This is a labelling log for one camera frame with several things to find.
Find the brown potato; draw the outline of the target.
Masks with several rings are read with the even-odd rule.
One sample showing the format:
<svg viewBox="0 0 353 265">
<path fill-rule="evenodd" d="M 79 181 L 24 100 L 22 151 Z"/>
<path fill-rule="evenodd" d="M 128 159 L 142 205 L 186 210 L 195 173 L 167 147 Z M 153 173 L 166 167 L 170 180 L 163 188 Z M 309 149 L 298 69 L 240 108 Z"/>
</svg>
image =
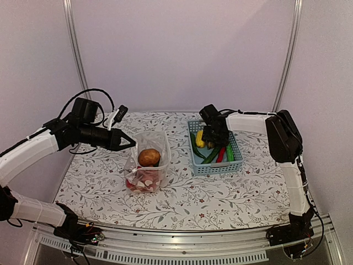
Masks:
<svg viewBox="0 0 353 265">
<path fill-rule="evenodd" d="M 138 163 L 142 167 L 157 167 L 160 159 L 161 155 L 156 149 L 144 149 L 138 156 Z"/>
</svg>

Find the yellow corn cob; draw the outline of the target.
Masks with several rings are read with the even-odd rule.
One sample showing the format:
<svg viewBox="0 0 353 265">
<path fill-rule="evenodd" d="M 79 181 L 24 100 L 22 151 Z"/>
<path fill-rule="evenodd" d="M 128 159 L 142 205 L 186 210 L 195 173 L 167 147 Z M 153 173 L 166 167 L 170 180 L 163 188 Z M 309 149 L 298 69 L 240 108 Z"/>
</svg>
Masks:
<svg viewBox="0 0 353 265">
<path fill-rule="evenodd" d="M 196 140 L 195 140 L 196 146 L 201 149 L 206 146 L 206 143 L 202 139 L 203 132 L 204 132 L 203 130 L 199 130 L 196 134 Z"/>
</svg>

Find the clear zip top bag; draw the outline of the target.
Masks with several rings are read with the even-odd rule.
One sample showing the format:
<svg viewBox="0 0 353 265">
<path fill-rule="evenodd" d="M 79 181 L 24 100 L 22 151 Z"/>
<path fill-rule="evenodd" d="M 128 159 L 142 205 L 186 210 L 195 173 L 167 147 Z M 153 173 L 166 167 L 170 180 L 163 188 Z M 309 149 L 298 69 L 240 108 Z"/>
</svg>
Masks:
<svg viewBox="0 0 353 265">
<path fill-rule="evenodd" d="M 126 188 L 132 194 L 155 193 L 172 158 L 167 133 L 144 131 L 135 135 L 135 141 L 124 166 Z"/>
</svg>

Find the red cherry tomato cluster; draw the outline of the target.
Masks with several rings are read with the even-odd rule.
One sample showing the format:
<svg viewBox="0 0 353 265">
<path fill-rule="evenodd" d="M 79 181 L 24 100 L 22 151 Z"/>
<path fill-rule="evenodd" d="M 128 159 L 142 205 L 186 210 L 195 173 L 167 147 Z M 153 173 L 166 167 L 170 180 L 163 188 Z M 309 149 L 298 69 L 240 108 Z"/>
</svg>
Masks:
<svg viewBox="0 0 353 265">
<path fill-rule="evenodd" d="M 126 186 L 132 193 L 154 193 L 159 189 L 161 177 L 158 170 L 140 170 L 126 177 Z"/>
</svg>

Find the light blue plastic basket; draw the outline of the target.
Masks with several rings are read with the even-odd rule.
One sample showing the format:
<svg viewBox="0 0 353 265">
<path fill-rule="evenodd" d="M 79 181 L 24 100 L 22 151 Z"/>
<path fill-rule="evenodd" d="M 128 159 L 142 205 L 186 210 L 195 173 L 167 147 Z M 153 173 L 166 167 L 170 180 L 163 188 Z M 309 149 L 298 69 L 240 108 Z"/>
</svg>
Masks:
<svg viewBox="0 0 353 265">
<path fill-rule="evenodd" d="M 200 175 L 207 175 L 207 174 L 222 174 L 222 173 L 229 173 L 229 172 L 236 172 L 240 169 L 243 163 L 243 156 L 240 152 L 238 147 L 235 134 L 233 132 L 229 132 L 229 143 L 232 145 L 233 153 L 234 153 L 234 161 L 228 162 L 227 161 L 227 153 L 224 153 L 223 161 L 221 163 L 217 163 L 217 156 L 213 159 L 213 161 L 209 164 L 202 164 L 201 162 L 204 160 L 200 157 L 197 157 L 192 150 L 191 147 L 191 140 L 190 140 L 190 133 L 193 133 L 195 136 L 199 130 L 202 130 L 205 126 L 205 123 L 201 120 L 189 120 L 187 121 L 188 125 L 188 137 L 189 137 L 189 144 L 191 148 L 191 157 L 193 163 L 194 173 L 197 176 Z M 207 157 L 211 152 L 212 149 L 208 149 L 204 147 L 202 149 L 197 148 L 201 154 Z"/>
</svg>

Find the purple eggplant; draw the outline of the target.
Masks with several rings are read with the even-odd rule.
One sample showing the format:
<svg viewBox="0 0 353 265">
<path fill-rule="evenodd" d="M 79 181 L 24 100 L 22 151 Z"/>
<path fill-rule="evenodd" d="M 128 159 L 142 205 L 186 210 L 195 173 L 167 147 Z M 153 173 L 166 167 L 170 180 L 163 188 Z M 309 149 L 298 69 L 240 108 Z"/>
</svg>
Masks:
<svg viewBox="0 0 353 265">
<path fill-rule="evenodd" d="M 210 140 L 207 141 L 206 145 L 208 149 L 214 149 L 216 147 L 220 147 L 222 144 L 222 142 L 218 141 L 218 140 Z"/>
</svg>

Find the dark green chili pepper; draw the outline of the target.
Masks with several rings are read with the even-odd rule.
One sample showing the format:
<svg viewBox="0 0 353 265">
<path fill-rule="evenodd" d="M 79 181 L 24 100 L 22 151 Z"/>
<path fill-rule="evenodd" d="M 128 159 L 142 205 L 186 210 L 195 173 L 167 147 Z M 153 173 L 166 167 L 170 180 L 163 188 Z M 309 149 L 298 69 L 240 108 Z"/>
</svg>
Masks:
<svg viewBox="0 0 353 265">
<path fill-rule="evenodd" d="M 192 147 L 192 150 L 193 150 L 193 153 L 197 156 L 197 157 L 200 157 L 202 159 L 205 159 L 206 157 L 201 154 L 199 152 L 199 150 L 197 149 L 197 146 L 196 146 L 196 136 L 193 134 L 193 133 L 190 133 L 190 140 L 191 140 L 191 147 Z"/>
</svg>

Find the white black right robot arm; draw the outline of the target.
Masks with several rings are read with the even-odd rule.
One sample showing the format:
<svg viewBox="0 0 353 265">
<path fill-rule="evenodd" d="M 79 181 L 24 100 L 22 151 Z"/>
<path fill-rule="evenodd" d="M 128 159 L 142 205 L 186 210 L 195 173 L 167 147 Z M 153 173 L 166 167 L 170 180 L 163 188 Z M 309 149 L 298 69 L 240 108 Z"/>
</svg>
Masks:
<svg viewBox="0 0 353 265">
<path fill-rule="evenodd" d="M 205 122 L 204 141 L 213 142 L 217 147 L 229 143 L 231 131 L 247 131 L 263 134 L 268 139 L 272 159 L 282 170 L 290 200 L 290 225 L 285 236 L 291 241 L 298 240 L 306 233 L 314 215 L 308 199 L 308 182 L 303 166 L 303 140 L 291 114 L 287 110 L 279 112 L 243 112 L 241 110 L 217 110 L 212 104 L 199 111 Z"/>
</svg>

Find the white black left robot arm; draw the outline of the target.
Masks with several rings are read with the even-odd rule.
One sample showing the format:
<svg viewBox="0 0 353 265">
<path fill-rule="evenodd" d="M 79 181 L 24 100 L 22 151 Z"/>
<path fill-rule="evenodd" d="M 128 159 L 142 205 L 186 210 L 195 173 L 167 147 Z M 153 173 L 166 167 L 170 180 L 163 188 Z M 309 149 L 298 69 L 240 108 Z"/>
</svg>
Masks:
<svg viewBox="0 0 353 265">
<path fill-rule="evenodd" d="M 12 191 L 9 183 L 25 169 L 43 158 L 76 144 L 88 144 L 109 151 L 121 151 L 135 146 L 135 141 L 113 125 L 122 121 L 128 108 L 121 105 L 109 116 L 96 122 L 100 103 L 76 97 L 70 100 L 72 110 L 46 122 L 1 153 L 1 220 L 19 219 L 58 227 L 71 240 L 82 235 L 78 216 L 64 204 L 50 204 L 24 197 Z"/>
</svg>

